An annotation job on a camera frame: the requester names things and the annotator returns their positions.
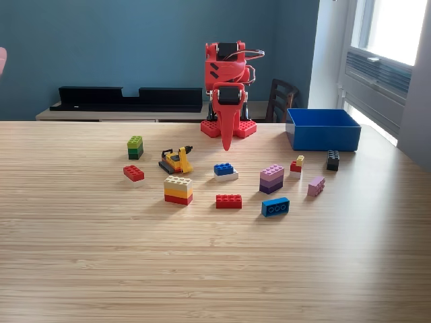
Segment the red and yellow lego stack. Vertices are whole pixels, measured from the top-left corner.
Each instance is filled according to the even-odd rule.
[[[169,176],[163,185],[166,202],[189,205],[193,200],[193,183],[190,178]]]

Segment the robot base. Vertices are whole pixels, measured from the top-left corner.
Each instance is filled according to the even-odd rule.
[[[238,129],[234,130],[234,136],[238,138],[246,138],[257,130],[257,124],[254,121],[240,121]],[[221,131],[218,128],[217,121],[204,120],[201,122],[201,131],[208,137],[216,138],[220,136]]]

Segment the purple lego brick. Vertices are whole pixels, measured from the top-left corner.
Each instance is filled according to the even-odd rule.
[[[279,165],[272,165],[261,172],[261,179],[268,182],[280,176],[284,176],[284,167]]]
[[[259,185],[259,190],[261,192],[266,193],[266,194],[271,194],[271,193],[275,192],[276,190],[279,190],[282,187],[283,187],[283,182],[278,183],[278,184],[272,186],[271,188],[267,188],[267,187],[265,187],[263,185]]]
[[[317,196],[319,195],[323,188],[325,187],[325,178],[322,176],[317,176],[311,183],[308,185],[307,195]]]
[[[277,178],[274,178],[273,180],[270,180],[270,181],[268,181],[268,180],[263,180],[263,179],[261,178],[261,185],[262,185],[262,186],[265,186],[265,187],[267,187],[267,188],[271,188],[272,186],[274,186],[274,185],[276,185],[276,184],[278,184],[278,183],[280,183],[280,182],[283,182],[283,179],[284,179],[284,176],[283,176],[283,175],[278,176]]]

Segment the white wall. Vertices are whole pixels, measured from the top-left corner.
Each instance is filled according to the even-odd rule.
[[[349,1],[346,0],[320,1],[308,108],[337,107],[337,83],[348,9]]]
[[[398,148],[431,172],[431,1],[425,13]]]

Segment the blue bin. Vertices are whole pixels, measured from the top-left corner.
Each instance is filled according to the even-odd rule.
[[[286,132],[293,150],[358,150],[361,126],[346,111],[288,109],[288,112]]]

